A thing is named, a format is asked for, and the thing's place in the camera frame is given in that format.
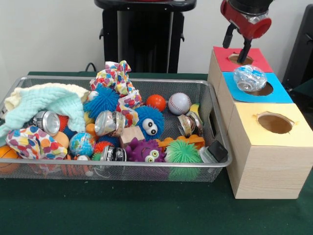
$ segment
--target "black cable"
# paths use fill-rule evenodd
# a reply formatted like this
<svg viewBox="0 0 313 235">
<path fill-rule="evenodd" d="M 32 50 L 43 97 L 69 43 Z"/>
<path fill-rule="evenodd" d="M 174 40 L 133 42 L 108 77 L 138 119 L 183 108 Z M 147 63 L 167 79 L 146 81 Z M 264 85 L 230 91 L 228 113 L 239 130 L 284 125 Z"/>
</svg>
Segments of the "black cable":
<svg viewBox="0 0 313 235">
<path fill-rule="evenodd" d="M 94 72 L 97 72 L 96 66 L 95 66 L 92 62 L 90 62 L 90 63 L 87 64 L 87 67 L 86 67 L 86 69 L 85 69 L 85 72 L 88 71 L 90 65 L 93 67 L 93 71 L 94 71 Z"/>
</svg>

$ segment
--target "purple spiky toy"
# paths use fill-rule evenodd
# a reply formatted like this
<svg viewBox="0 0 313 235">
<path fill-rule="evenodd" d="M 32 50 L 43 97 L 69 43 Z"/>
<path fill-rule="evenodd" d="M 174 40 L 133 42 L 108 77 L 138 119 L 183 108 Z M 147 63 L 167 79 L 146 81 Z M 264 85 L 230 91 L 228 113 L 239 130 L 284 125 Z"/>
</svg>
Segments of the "purple spiky toy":
<svg viewBox="0 0 313 235">
<path fill-rule="evenodd" d="M 155 140 L 139 141 L 136 137 L 125 148 L 127 159 L 132 162 L 165 162 L 165 154 Z"/>
</svg>

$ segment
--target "metal basket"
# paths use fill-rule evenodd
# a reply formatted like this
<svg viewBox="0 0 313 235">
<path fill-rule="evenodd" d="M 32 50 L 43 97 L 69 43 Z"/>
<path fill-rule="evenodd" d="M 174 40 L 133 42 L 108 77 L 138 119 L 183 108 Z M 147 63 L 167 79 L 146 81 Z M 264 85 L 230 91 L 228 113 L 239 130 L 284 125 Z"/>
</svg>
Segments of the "metal basket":
<svg viewBox="0 0 313 235">
<path fill-rule="evenodd" d="M 90 77 L 61 76 L 26 76 L 18 79 L 8 92 L 8 97 L 16 87 L 27 88 L 48 82 L 76 84 L 89 89 Z M 200 104 L 200 118 L 204 122 L 206 146 L 218 140 L 229 150 L 228 139 L 224 130 L 220 109 L 211 84 L 199 80 L 153 80 L 132 79 L 133 85 L 140 90 L 143 100 L 152 94 L 160 94 L 166 100 L 176 92 L 186 93 L 192 103 Z M 3 102 L 0 111 L 4 114 Z M 180 136 L 177 118 L 168 109 L 163 113 L 165 131 L 161 139 Z M 62 161 L 0 159 L 0 167 L 17 164 L 19 167 L 10 174 L 0 172 L 1 178 L 28 179 L 78 179 L 78 180 L 140 180 L 140 181 L 194 181 L 213 182 L 223 167 L 232 161 L 229 151 L 227 159 L 218 164 L 187 163 L 137 163 L 137 162 L 97 162 L 97 161 Z"/>
</svg>

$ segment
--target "red paper top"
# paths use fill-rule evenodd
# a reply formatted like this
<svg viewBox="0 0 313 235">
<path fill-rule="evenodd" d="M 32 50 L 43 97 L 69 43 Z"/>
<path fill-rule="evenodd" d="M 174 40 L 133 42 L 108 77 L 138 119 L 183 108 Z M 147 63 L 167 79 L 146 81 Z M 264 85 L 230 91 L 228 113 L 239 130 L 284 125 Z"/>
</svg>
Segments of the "red paper top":
<svg viewBox="0 0 313 235">
<path fill-rule="evenodd" d="M 236 68 L 241 66 L 231 62 L 228 58 L 232 54 L 239 54 L 242 50 L 241 48 L 225 49 L 223 47 L 213 47 L 213 50 L 222 72 L 233 72 Z M 253 66 L 260 68 L 263 72 L 273 72 L 260 49 L 251 48 L 248 56 L 253 59 Z"/>
</svg>

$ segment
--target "white wall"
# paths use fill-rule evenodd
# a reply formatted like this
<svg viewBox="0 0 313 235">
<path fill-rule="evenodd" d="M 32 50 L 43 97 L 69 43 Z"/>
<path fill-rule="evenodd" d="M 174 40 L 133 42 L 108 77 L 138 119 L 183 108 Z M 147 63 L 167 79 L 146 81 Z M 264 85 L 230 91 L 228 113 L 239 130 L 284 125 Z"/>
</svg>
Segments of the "white wall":
<svg viewBox="0 0 313 235">
<path fill-rule="evenodd" d="M 228 27 L 221 1 L 198 0 L 196 9 L 185 13 L 179 72 L 208 72 L 211 49 L 222 45 Z M 252 42 L 280 79 L 310 2 L 276 0 L 270 6 L 271 29 Z M 103 68 L 101 28 L 102 10 L 93 0 L 0 0 L 0 98 L 29 71 L 82 71 L 88 62 Z M 242 47 L 243 38 L 235 33 L 231 46 Z"/>
</svg>

